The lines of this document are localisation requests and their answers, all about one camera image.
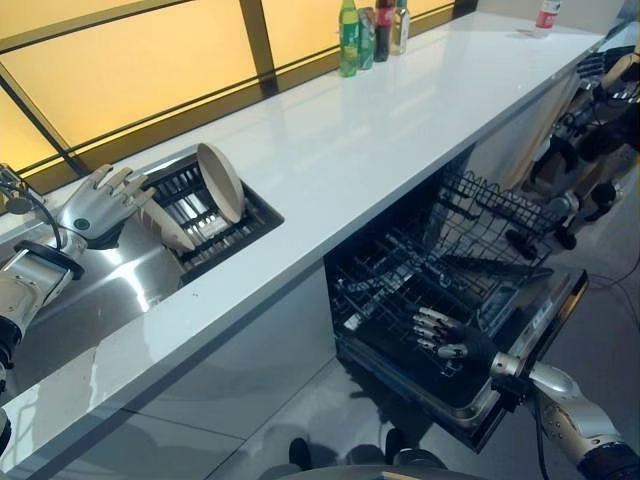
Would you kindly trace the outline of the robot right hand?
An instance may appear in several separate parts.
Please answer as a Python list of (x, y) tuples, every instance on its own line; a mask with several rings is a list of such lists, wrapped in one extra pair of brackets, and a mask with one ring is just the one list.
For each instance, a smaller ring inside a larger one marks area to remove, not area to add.
[(481, 331), (425, 307), (420, 307), (412, 319), (418, 343), (427, 351), (469, 365), (480, 373), (489, 373), (498, 350)]

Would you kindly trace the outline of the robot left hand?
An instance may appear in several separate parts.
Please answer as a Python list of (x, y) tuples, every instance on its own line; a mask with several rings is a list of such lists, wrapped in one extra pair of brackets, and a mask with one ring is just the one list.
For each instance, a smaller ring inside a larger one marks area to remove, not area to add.
[(154, 187), (143, 189), (145, 175), (129, 180), (131, 168), (113, 170), (105, 164), (88, 175), (57, 215), (58, 225), (82, 237), (91, 250), (116, 248), (124, 224), (155, 194)]

